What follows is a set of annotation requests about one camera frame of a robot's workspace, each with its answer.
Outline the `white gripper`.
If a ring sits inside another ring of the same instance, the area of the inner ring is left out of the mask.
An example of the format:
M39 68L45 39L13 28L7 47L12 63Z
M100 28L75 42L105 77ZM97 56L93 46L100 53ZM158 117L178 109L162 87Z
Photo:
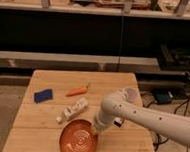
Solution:
M105 112L100 108L94 116L92 122L92 132L94 135L101 134L104 130L107 130L114 122L115 117Z

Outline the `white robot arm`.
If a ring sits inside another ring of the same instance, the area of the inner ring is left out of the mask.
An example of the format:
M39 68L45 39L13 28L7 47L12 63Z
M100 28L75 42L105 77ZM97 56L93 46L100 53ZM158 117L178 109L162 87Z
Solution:
M134 105L129 101L129 96L130 89L124 88L101 100L93 122L96 133L108 129L114 119L120 117L190 148L190 117Z

